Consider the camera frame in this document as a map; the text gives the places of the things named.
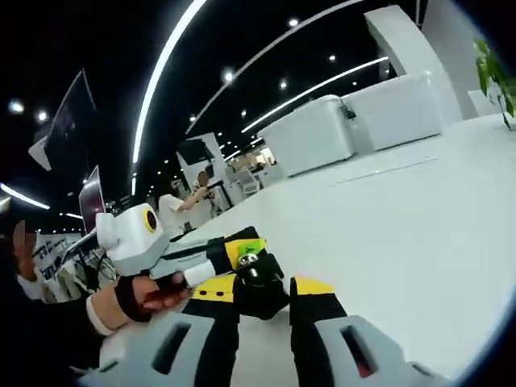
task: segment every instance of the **white table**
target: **white table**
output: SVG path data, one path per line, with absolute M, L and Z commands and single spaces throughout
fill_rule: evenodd
M 393 337 L 408 360 L 457 377 L 514 288 L 515 167 L 516 133 L 483 117 L 282 181 L 185 241 L 253 225 L 287 277 L 331 283 L 344 309 Z M 107 343 L 104 359 L 134 329 Z M 297 385 L 286 312 L 242 318 L 240 332 L 233 385 Z

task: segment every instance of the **black strap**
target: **black strap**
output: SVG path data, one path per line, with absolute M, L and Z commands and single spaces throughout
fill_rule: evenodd
M 120 277 L 119 283 L 114 288 L 116 299 L 119 302 L 122 312 L 131 320 L 138 323 L 148 323 L 151 321 L 150 312 L 142 312 L 136 302 L 135 291 L 132 287 L 132 280 L 136 276 Z

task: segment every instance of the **robotic hand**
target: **robotic hand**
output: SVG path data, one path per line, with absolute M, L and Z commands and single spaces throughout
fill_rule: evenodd
M 98 241 L 123 275 L 162 278 L 182 271 L 194 288 L 181 313 L 133 337 L 123 360 L 82 377 L 82 386 L 229 386 L 241 314 L 269 319 L 290 304 L 291 349 L 301 387 L 440 387 L 448 380 L 407 363 L 400 346 L 359 316 L 347 316 L 330 285 L 284 277 L 249 227 L 228 238 L 173 243 L 152 208 L 97 215 Z

